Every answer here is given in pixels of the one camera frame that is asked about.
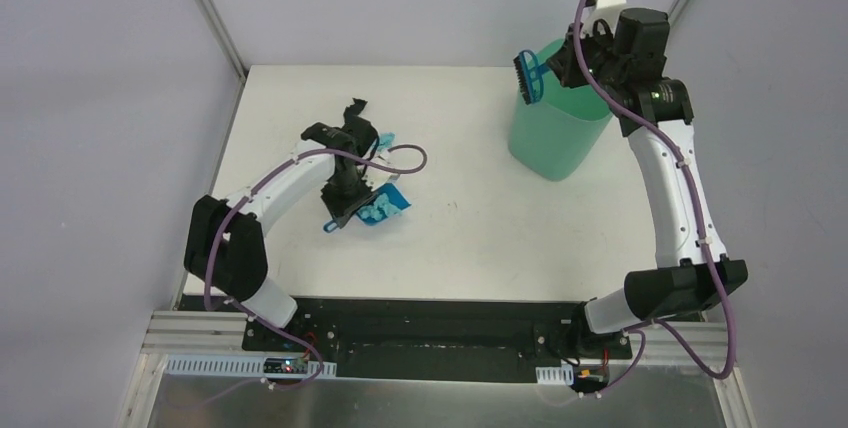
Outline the blue plastic dustpan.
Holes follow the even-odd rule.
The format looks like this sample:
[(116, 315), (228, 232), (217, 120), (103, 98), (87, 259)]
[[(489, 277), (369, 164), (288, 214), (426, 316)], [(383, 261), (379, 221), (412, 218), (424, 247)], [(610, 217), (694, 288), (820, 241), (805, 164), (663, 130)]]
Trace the blue plastic dustpan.
[(321, 200), (331, 216), (322, 227), (325, 233), (345, 227), (353, 218), (366, 226), (374, 226), (411, 206), (393, 183), (383, 184), (376, 190), (360, 184), (347, 191), (327, 185), (321, 190)]

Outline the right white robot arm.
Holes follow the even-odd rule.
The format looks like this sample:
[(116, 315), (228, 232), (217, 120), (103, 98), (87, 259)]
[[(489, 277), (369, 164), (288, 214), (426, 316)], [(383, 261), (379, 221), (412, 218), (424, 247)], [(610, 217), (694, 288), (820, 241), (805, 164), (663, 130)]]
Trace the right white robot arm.
[(577, 15), (547, 65), (567, 88), (591, 86), (618, 118), (640, 168), (655, 233), (653, 270), (628, 273), (621, 289), (586, 303), (584, 321), (567, 332), (583, 358), (608, 333), (642, 322), (726, 308), (748, 279), (710, 216), (694, 153), (694, 114), (686, 85), (665, 76), (666, 13), (625, 8)]

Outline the blue hand brush black bristles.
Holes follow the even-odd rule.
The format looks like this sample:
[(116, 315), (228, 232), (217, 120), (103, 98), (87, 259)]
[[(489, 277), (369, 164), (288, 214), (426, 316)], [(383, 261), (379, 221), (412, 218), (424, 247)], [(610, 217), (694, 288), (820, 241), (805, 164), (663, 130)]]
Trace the blue hand brush black bristles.
[(526, 105), (540, 102), (545, 92), (544, 76), (550, 67), (532, 50), (521, 50), (513, 59), (519, 93)]

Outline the black paper scrap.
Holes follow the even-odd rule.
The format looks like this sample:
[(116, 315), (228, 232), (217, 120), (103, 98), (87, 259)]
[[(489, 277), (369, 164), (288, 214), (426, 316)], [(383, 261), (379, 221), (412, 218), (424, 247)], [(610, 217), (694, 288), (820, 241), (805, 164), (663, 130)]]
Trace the black paper scrap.
[(348, 105), (343, 112), (343, 117), (345, 119), (360, 117), (365, 107), (367, 106), (368, 101), (360, 98), (353, 98), (352, 103)]

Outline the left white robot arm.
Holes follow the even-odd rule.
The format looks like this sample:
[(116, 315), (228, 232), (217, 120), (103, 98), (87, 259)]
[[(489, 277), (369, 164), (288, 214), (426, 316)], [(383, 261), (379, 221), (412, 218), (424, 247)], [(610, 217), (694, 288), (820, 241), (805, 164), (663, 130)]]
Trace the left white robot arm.
[(371, 202), (375, 191), (360, 168), (378, 140), (373, 125), (348, 115), (341, 127), (317, 122), (301, 135), (293, 154), (252, 186), (223, 199), (195, 202), (183, 266), (269, 322), (266, 337), (281, 352), (297, 350), (305, 326), (293, 318), (297, 303), (268, 274), (265, 238), (273, 225), (314, 189), (337, 228)]

